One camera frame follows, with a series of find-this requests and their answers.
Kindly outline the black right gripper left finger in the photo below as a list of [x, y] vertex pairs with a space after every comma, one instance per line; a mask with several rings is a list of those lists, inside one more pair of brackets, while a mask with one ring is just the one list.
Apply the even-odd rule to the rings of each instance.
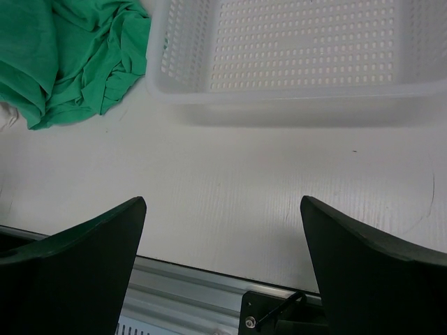
[[2, 334], [114, 334], [145, 222], [142, 197], [52, 236], [1, 227]]

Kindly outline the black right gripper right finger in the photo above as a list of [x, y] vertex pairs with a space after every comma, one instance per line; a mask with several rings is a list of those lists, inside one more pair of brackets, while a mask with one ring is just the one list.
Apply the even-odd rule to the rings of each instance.
[[300, 212], [331, 334], [445, 334], [446, 254], [310, 196]]

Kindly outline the green tank top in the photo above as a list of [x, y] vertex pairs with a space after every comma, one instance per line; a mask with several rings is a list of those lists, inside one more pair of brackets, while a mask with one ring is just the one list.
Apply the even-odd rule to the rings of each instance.
[[105, 114], [145, 74], [139, 1], [2, 1], [1, 102], [30, 130]]

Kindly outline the white cloth scrap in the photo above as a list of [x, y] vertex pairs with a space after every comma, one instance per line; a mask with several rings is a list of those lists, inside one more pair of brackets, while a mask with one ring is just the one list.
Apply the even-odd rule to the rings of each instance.
[[16, 107], [7, 102], [0, 102], [0, 131], [11, 128], [20, 118], [20, 113]]

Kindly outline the white perforated plastic basket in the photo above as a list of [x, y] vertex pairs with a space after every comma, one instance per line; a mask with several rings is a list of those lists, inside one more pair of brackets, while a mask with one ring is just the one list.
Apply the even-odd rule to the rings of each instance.
[[429, 96], [445, 1], [158, 1], [147, 88], [178, 104]]

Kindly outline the black right base bracket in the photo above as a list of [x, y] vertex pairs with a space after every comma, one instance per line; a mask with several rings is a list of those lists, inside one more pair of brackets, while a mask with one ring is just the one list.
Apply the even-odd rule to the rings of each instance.
[[319, 297], [303, 291], [285, 298], [248, 291], [242, 296], [238, 333], [329, 334], [330, 330]]

